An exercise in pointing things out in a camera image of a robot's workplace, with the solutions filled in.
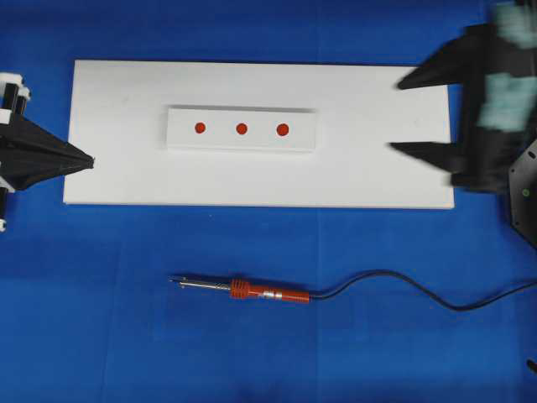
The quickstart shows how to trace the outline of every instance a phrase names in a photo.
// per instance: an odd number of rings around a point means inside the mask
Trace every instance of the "white foam board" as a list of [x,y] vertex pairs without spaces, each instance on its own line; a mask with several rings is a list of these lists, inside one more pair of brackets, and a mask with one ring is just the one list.
[[312,152],[315,126],[308,111],[171,107],[166,142],[169,149]]
[[[446,88],[398,91],[410,68],[78,60],[70,142],[95,169],[65,178],[72,204],[452,208],[439,170],[393,141],[450,140]],[[299,109],[309,153],[169,149],[171,108]]]

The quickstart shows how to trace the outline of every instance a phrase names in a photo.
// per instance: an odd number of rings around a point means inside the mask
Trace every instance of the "red sticker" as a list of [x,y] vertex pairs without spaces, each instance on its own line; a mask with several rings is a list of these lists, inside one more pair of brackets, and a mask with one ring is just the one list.
[[196,133],[202,134],[203,132],[205,132],[205,124],[202,122],[196,123],[194,130],[196,131]]
[[248,126],[244,123],[239,123],[236,127],[237,133],[239,134],[246,134],[248,131]]
[[289,126],[285,123],[281,123],[276,128],[276,132],[280,136],[286,136],[289,133]]

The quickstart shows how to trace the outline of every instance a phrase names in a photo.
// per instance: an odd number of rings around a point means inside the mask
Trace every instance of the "white board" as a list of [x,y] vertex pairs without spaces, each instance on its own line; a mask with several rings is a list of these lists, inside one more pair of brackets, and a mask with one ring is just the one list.
[[[83,60],[70,138],[95,169],[74,204],[452,208],[444,173],[391,150],[450,140],[443,86],[398,91],[410,68]],[[169,149],[169,110],[309,110],[313,152]]]

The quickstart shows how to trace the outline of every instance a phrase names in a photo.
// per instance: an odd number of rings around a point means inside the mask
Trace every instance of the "black cable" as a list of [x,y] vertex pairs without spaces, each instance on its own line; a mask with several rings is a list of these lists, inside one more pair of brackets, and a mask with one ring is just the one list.
[[413,287],[417,288],[424,294],[426,294],[429,298],[437,302],[438,304],[442,305],[443,307],[450,309],[452,311],[458,311],[458,312],[464,312],[464,311],[473,311],[474,309],[483,308],[484,306],[487,306],[489,304],[492,304],[495,301],[501,300],[502,298],[505,298],[506,296],[510,296],[511,294],[514,294],[516,292],[520,292],[523,290],[527,290],[528,288],[537,286],[537,281],[532,281],[530,283],[527,283],[525,285],[521,285],[520,287],[514,288],[509,291],[505,291],[501,294],[498,294],[497,296],[492,296],[490,298],[486,298],[481,301],[474,302],[472,304],[468,305],[453,305],[450,302],[444,300],[437,294],[435,294],[433,291],[425,288],[418,282],[412,280],[407,275],[403,275],[401,273],[398,273],[397,271],[392,270],[372,270],[372,271],[366,271],[359,275],[356,275],[343,285],[340,285],[334,290],[329,290],[324,293],[310,293],[310,298],[313,300],[327,300],[328,298],[332,298],[333,296],[337,296],[339,293],[344,291],[349,285],[352,285],[356,283],[357,281],[367,279],[369,277],[394,277],[396,279],[400,279],[402,281],[405,281],[406,283],[412,285]]

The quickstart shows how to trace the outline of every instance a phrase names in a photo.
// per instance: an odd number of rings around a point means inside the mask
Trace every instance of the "blue surface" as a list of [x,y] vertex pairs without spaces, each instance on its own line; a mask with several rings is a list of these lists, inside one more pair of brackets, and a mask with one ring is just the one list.
[[[28,117],[66,139],[74,59],[413,65],[483,21],[486,3],[19,0],[2,11],[0,71],[24,74]],[[48,181],[9,205],[2,402],[537,400],[524,365],[537,358],[537,292],[456,314],[391,279],[309,306],[165,281],[190,271],[315,289],[392,269],[473,301],[537,276],[494,196],[457,191],[454,210],[425,212],[68,207],[62,190]]]

